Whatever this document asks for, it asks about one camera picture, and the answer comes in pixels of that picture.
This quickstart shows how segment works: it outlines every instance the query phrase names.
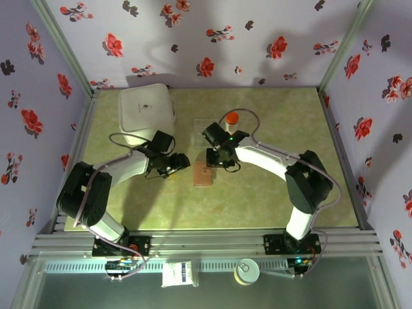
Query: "red flower pattern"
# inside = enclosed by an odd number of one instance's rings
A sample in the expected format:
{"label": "red flower pattern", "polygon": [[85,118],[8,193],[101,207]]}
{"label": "red flower pattern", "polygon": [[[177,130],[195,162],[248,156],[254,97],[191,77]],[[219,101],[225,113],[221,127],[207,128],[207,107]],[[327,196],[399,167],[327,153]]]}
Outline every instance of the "red flower pattern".
{"label": "red flower pattern", "polygon": [[405,201],[405,210],[408,211],[409,217],[412,218],[412,200]]}
{"label": "red flower pattern", "polygon": [[351,56],[344,67],[346,78],[349,80],[350,77],[356,73],[359,69],[359,61],[361,60],[361,55],[357,54],[355,56]]}
{"label": "red flower pattern", "polygon": [[408,78],[405,82],[403,82],[400,87],[400,97],[402,100],[409,98],[412,95],[412,77]]}
{"label": "red flower pattern", "polygon": [[27,22],[26,24],[26,31],[33,42],[37,42],[40,39],[40,35],[37,31],[37,28],[34,28],[32,24],[30,24],[30,22]]}
{"label": "red flower pattern", "polygon": [[395,235],[396,238],[401,239],[402,238],[402,234],[398,231],[398,230],[394,230],[393,234]]}
{"label": "red flower pattern", "polygon": [[69,162],[69,157],[70,157],[70,156],[69,156],[68,154],[66,154],[66,155],[64,155],[64,156],[61,157],[62,165],[63,165],[63,171],[66,170],[67,163]]}
{"label": "red flower pattern", "polygon": [[19,104],[19,99],[21,97],[21,94],[18,93],[16,94],[14,90],[12,90],[12,97],[10,98],[10,101],[7,102],[7,106],[12,108],[17,108],[17,105]]}
{"label": "red flower pattern", "polygon": [[278,37],[276,41],[272,44],[269,44],[267,48],[268,55],[266,57],[273,59],[282,58],[282,53],[286,50],[288,43],[286,39],[282,36]]}
{"label": "red flower pattern", "polygon": [[28,221],[26,222],[26,226],[30,227],[30,225],[33,225],[35,223],[37,208],[36,209],[30,208],[28,211],[28,214],[29,216],[28,216]]}
{"label": "red flower pattern", "polygon": [[176,7],[177,9],[181,11],[188,12],[190,6],[191,6],[191,3],[188,2],[187,0],[177,0]]}
{"label": "red flower pattern", "polygon": [[34,44],[34,42],[40,40],[39,32],[30,24],[30,22],[27,22],[26,24],[26,31],[30,36],[30,41],[27,44],[30,56],[32,57],[32,59],[37,58],[39,64],[44,64],[44,48],[40,44],[40,42],[37,46]]}
{"label": "red flower pattern", "polygon": [[32,109],[22,109],[21,116],[23,117],[26,132],[37,138],[37,135],[43,132],[43,123],[39,121],[39,117]]}
{"label": "red flower pattern", "polygon": [[14,153],[8,153],[6,155],[6,159],[8,161],[6,173],[1,175],[1,183],[6,185],[10,182],[10,180],[15,183],[17,181],[17,176],[19,175],[19,165],[23,160],[23,156],[20,154],[17,159],[14,159]]}
{"label": "red flower pattern", "polygon": [[106,88],[114,88],[113,85],[108,84],[108,79],[103,79],[101,82],[96,82],[94,80],[90,81],[90,84],[95,87],[95,89],[106,89]]}
{"label": "red flower pattern", "polygon": [[29,53],[36,53],[36,46],[33,44],[31,40],[28,42],[27,47]]}
{"label": "red flower pattern", "polygon": [[212,43],[216,43],[216,42],[221,42],[223,40],[229,40],[229,41],[233,41],[234,40],[234,35],[231,35],[229,38],[227,37],[229,32],[232,31],[232,27],[229,25],[226,25],[226,27],[224,27],[224,29],[222,30],[213,30],[213,29],[208,29],[206,31],[206,35],[208,37],[211,37],[211,42]]}
{"label": "red flower pattern", "polygon": [[373,124],[373,119],[360,118],[358,120],[358,124],[353,127],[355,129],[356,140],[359,141],[361,138],[367,137],[371,133],[372,124]]}
{"label": "red flower pattern", "polygon": [[391,102],[395,103],[397,98],[399,98],[399,94],[397,93],[397,91],[395,89],[392,89],[385,97],[385,99],[388,103],[391,103]]}
{"label": "red flower pattern", "polygon": [[44,48],[43,46],[41,46],[41,44],[39,43],[39,45],[37,45],[37,54],[39,55],[39,57],[41,59],[44,59]]}
{"label": "red flower pattern", "polygon": [[196,70],[198,71],[198,76],[211,77],[212,71],[214,70],[214,63],[210,58],[206,57],[197,65]]}
{"label": "red flower pattern", "polygon": [[66,97],[66,99],[69,98],[71,95],[71,87],[67,77],[62,73],[58,73],[57,79],[59,80],[60,92]]}
{"label": "red flower pattern", "polygon": [[144,68],[131,68],[131,71],[133,73],[137,73],[137,77],[145,77],[149,75],[156,75],[156,72],[151,72],[152,69],[153,67],[150,64],[148,64]]}
{"label": "red flower pattern", "polygon": [[108,55],[115,56],[116,58],[123,57],[122,41],[117,39],[112,33],[109,33],[106,37],[105,44],[108,49]]}
{"label": "red flower pattern", "polygon": [[166,15],[170,15],[173,13],[172,5],[164,5],[162,8],[162,12]]}
{"label": "red flower pattern", "polygon": [[392,77],[392,87],[393,88],[398,88],[398,86],[400,85],[400,83],[402,82],[402,79],[400,78],[400,75],[396,75],[394,77]]}
{"label": "red flower pattern", "polygon": [[71,22],[77,22],[77,21],[81,21],[82,19],[92,19],[93,15],[88,14],[86,16],[86,14],[84,13],[86,6],[84,5],[84,3],[82,2],[78,2],[77,6],[75,8],[66,8],[65,6],[60,7],[60,13],[68,16],[69,17],[69,21]]}
{"label": "red flower pattern", "polygon": [[324,55],[326,53],[335,53],[336,52],[336,46],[339,43],[337,41],[333,41],[330,44],[321,44],[321,43],[316,43],[314,45],[314,50],[315,50],[315,55]]}
{"label": "red flower pattern", "polygon": [[179,22],[182,20],[182,15],[181,14],[173,14],[172,15],[172,23],[173,24],[179,24]]}

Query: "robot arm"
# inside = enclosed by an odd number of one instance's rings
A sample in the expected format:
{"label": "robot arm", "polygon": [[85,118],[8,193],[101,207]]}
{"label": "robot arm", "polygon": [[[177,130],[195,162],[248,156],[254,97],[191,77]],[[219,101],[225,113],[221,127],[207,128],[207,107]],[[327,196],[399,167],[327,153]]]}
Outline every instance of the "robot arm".
{"label": "robot arm", "polygon": [[300,158],[324,170],[317,155],[311,151],[300,155],[288,153],[256,143],[249,134],[242,131],[229,135],[217,123],[211,124],[202,134],[213,146],[207,149],[208,166],[227,169],[238,162],[247,162],[278,175],[286,182],[294,207],[284,237],[291,247],[298,246],[310,232],[317,207],[333,187],[325,176],[296,160]]}
{"label": "robot arm", "polygon": [[101,165],[75,164],[57,198],[57,208],[75,218],[89,180],[96,174],[79,221],[100,237],[119,242],[128,235],[128,231],[106,212],[110,188],[132,176],[150,173],[153,169],[162,178],[167,178],[190,166],[189,159],[182,153],[165,154],[172,140],[172,136],[158,131],[151,142],[133,148],[131,156],[114,159],[104,172],[96,172],[96,167]]}

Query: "white plastic bin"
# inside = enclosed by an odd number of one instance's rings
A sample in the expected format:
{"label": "white plastic bin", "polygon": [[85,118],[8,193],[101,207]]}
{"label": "white plastic bin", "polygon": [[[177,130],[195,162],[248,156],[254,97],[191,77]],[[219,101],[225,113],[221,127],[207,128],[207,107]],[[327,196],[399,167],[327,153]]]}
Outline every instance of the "white plastic bin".
{"label": "white plastic bin", "polygon": [[[163,84],[122,90],[118,96],[120,131],[152,140],[156,131],[174,133],[174,113],[169,90]],[[129,145],[145,141],[124,136]]]}

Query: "purple wall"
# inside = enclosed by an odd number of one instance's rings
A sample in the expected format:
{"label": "purple wall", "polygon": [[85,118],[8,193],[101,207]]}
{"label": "purple wall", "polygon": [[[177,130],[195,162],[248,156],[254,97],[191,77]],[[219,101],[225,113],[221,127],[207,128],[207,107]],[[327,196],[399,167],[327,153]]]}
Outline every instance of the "purple wall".
{"label": "purple wall", "polygon": [[95,87],[259,88],[318,86],[359,0],[46,2]]}
{"label": "purple wall", "polygon": [[412,303],[410,11],[410,0],[376,1],[326,90],[403,308]]}
{"label": "purple wall", "polygon": [[9,308],[51,219],[86,95],[28,1],[4,1],[0,28],[0,307]]}

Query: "aluminum frame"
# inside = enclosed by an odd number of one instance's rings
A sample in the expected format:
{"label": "aluminum frame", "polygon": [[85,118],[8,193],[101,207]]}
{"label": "aluminum frame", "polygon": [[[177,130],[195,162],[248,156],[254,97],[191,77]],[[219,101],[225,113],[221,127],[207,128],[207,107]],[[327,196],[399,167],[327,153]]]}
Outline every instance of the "aluminum frame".
{"label": "aluminum frame", "polygon": [[[328,244],[322,258],[366,257],[381,308],[400,308],[393,283],[384,267],[382,248],[375,231],[353,227],[324,228]],[[281,234],[283,229],[221,229],[221,230],[141,230],[132,235],[152,236],[149,260],[218,259],[229,261],[253,258],[264,261],[302,257],[298,255],[267,256],[263,246],[265,234]],[[319,234],[322,248],[325,236]],[[89,232],[55,232],[38,235],[30,252],[30,263],[21,280],[12,308],[31,309],[41,289],[42,276],[50,261],[109,261],[117,257],[93,258],[94,236]]]}

